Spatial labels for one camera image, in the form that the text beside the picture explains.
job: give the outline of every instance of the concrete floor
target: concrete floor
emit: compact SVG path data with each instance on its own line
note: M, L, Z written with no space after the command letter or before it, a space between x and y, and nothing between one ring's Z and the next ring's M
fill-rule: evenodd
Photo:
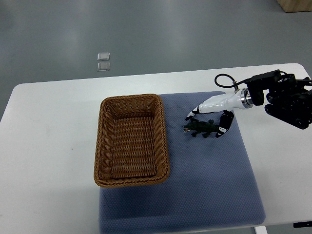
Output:
M0 0L0 117L20 83L291 62L312 74L311 23L276 0ZM111 70L97 72L106 51Z

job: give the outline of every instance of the black cable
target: black cable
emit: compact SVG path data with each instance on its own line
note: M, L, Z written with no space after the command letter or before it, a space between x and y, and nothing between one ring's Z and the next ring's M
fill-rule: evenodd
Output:
M215 78L214 78L214 83L217 85L217 86L219 86L219 87L221 87L221 88L234 88L234 87L236 87L236 86L238 86L238 85L240 85L240 84L242 84L242 83L245 83L246 81L248 81L250 78L248 78L248 79L245 79L245 80L242 80L242 81L240 81L239 83L236 83L236 84L233 84L233 85L222 85L222 84L219 84L216 80L219 78L219 77L228 77L228 78L230 78L233 82L236 82L235 81L235 79L233 78L233 77L231 77L230 75L228 75L228 74L219 74L219 75L217 75Z

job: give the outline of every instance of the plastic toy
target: plastic toy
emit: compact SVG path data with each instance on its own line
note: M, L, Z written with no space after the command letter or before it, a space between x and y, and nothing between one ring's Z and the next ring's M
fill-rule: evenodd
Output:
M196 132L192 133L193 137L196 137L197 134L205 132L203 134L204 138L207 138L210 133L217 132L219 125L215 125L214 121L210 119L208 122L199 121L198 119L192 118L191 122L184 125L184 132L195 130Z

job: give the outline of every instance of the blue fabric pad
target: blue fabric pad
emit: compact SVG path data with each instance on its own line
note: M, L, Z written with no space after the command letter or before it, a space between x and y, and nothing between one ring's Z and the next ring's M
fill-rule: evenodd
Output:
M259 225L265 213L236 119L215 138L183 132L187 114L222 92L160 95L170 176L158 185L100 189L101 233L159 233ZM222 112L196 115L219 123Z

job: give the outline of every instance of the wicker basket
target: wicker basket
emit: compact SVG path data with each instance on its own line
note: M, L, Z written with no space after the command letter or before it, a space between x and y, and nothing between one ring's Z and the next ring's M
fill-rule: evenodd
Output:
M168 176L161 97L143 94L105 99L98 118L96 184L104 188L151 185Z

